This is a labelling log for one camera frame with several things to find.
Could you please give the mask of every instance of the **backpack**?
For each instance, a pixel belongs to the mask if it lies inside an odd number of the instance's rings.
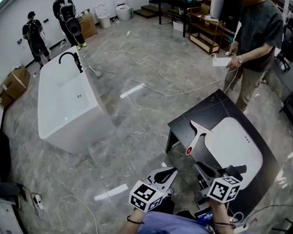
[[[27,39],[30,41],[36,40],[40,37],[39,27],[35,24],[35,20],[29,22],[27,29]]]
[[[69,19],[75,17],[75,5],[64,0],[64,3],[60,3],[60,19],[67,22]]]

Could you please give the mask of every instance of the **gray t-shirt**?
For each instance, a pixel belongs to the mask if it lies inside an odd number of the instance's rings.
[[[270,0],[265,0],[260,4],[245,6],[240,21],[242,26],[235,39],[240,43],[240,55],[259,48],[264,43],[273,47],[268,54],[242,64],[244,68],[264,72],[272,62],[275,47],[281,48],[282,14]]]

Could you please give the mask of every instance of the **black table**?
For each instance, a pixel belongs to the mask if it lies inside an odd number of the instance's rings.
[[[274,182],[279,173],[279,165],[255,127],[220,89],[168,124],[170,131],[166,152],[171,150],[173,144],[180,141],[186,155],[186,149],[196,134],[190,125],[190,120],[211,130],[226,117],[232,117],[240,123],[263,156],[263,165],[258,174],[247,188],[241,190],[237,198],[229,204],[229,209],[232,213],[242,212],[246,217]],[[205,136],[201,136],[197,142],[198,161],[205,162],[216,169],[221,169],[222,167],[205,146],[204,139]]]
[[[184,24],[184,30],[183,30],[183,36],[186,36],[186,24],[187,24],[187,9],[193,8],[193,7],[199,7],[202,4],[202,1],[188,1],[188,0],[158,0],[158,10],[159,10],[159,23],[162,24],[162,9],[161,9],[161,3],[168,3],[172,6],[172,9],[174,6],[179,7],[184,10],[183,15],[178,18],[181,20]]]

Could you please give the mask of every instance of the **white freestanding bathtub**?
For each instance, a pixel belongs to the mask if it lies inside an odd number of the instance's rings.
[[[65,52],[78,53],[75,46]],[[63,56],[59,64],[60,56],[41,70],[39,137],[76,153],[102,138],[114,126],[86,72],[79,72],[71,55]]]

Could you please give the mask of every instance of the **person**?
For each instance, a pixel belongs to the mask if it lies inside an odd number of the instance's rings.
[[[21,209],[20,196],[22,196],[25,201],[28,201],[25,187],[23,185],[14,182],[3,182],[0,180],[0,197],[9,201],[15,201],[16,207],[19,210]]]
[[[288,13],[286,23],[287,23],[287,26],[293,30],[293,10]]]
[[[36,14],[34,11],[28,13],[28,22],[23,26],[22,32],[24,39],[28,41],[29,48],[31,50],[31,53],[33,54],[35,61],[40,64],[40,69],[42,69],[43,63],[41,61],[41,57],[34,53],[32,43],[35,44],[36,42],[41,42],[44,47],[43,55],[48,59],[48,61],[50,61],[51,58],[50,53],[40,36],[40,32],[42,31],[42,24],[39,20],[34,19],[35,15]]]
[[[214,229],[218,234],[233,234],[224,204],[209,199]],[[208,234],[210,227],[198,222],[189,211],[173,215],[174,202],[171,195],[148,213],[135,209],[117,234]]]
[[[243,0],[243,4],[242,26],[229,49],[232,57],[224,85],[224,92],[228,94],[242,77],[236,102],[242,112],[269,69],[275,48],[281,48],[283,34],[281,12],[270,0]]]
[[[80,33],[78,36],[73,36],[69,30],[67,29],[66,23],[64,21],[61,20],[60,18],[60,8],[61,8],[61,3],[65,3],[64,0],[55,0],[55,2],[53,3],[53,13],[54,16],[59,20],[60,22],[60,26],[61,29],[63,30],[63,32],[65,33],[68,41],[70,42],[71,46],[77,46],[77,49],[80,50],[81,47],[78,45],[81,44],[82,47],[86,47],[87,44],[84,40],[83,35]]]

